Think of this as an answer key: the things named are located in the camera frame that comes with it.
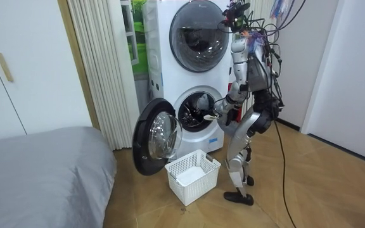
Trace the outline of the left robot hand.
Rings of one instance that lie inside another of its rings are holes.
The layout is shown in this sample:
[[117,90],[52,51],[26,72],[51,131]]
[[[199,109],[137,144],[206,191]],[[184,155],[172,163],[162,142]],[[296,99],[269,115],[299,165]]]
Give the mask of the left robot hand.
[[222,116],[222,113],[220,112],[218,107],[214,107],[211,110],[204,110],[203,114],[203,119],[207,121],[218,120]]

